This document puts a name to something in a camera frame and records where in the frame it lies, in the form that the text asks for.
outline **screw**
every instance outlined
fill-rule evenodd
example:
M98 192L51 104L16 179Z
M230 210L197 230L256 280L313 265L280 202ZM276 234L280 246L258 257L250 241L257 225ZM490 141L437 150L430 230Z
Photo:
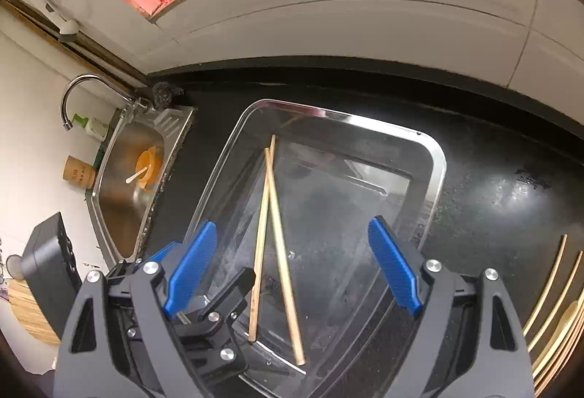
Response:
M235 358L235 352L230 348L224 348L219 355L226 362L231 362Z
M487 268L485 270L485 276L491 281L496 281L499 278L499 273L497 273L497 270L494 270L493 268Z
M148 263L142 267L142 269L147 275L153 275L158 271L159 268L160 266L158 265L158 263L156 263L156 261L148 261Z
M438 260L428 260L426 261L426 268L428 271L438 273L442 269L442 263Z
M98 270L91 270L89 273L87 273L87 281L89 281L90 283L97 283L97 281L100 279L101 277L101 273L98 272Z

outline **stainless steel sink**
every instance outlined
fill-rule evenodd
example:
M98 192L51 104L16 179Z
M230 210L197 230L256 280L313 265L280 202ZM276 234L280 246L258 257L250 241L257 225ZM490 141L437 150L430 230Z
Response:
M89 214L106 264L134 261L141 254L156 207L176 153L191 127L194 109L179 107L156 112L128 106L116 126L92 190L87 192ZM136 182L126 184L135 172L139 155L155 146L162 167L151 191Z

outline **white wall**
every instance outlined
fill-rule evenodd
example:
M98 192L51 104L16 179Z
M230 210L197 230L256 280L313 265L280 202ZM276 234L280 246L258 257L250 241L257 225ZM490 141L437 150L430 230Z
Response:
M32 47L34 55L13 38ZM40 60L49 55L55 61L57 55L52 50L48 42L31 35L30 29L0 8L2 255L21 254L34 226L60 211L83 278L92 269L90 265L104 270L106 266L97 248L84 191L61 176L70 154L93 164L99 143L80 127L69 132L62 127L59 102L69 78ZM75 75L86 71L80 67ZM110 121L115 110L82 87L72 91L68 107L70 116L76 112L104 122ZM51 367L56 347L26 333L4 301L0 301L0 328L25 369L43 373Z

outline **brown cup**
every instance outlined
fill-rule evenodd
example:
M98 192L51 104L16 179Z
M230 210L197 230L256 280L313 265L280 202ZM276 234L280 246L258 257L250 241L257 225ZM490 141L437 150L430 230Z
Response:
M63 179L76 187L91 189L95 180L95 169L82 160L69 156L63 170Z

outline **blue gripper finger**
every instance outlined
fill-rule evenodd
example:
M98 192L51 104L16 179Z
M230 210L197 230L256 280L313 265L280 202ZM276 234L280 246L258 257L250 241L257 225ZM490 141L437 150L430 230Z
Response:
M418 298L416 275L399 252L399 248L382 221L377 217L369 222L367 235L369 246L375 254L397 304L406 308L410 314L416 314L422 307Z
M189 305L216 248L217 230L215 224L208 221L168 280L164 310L169 317L174 317Z

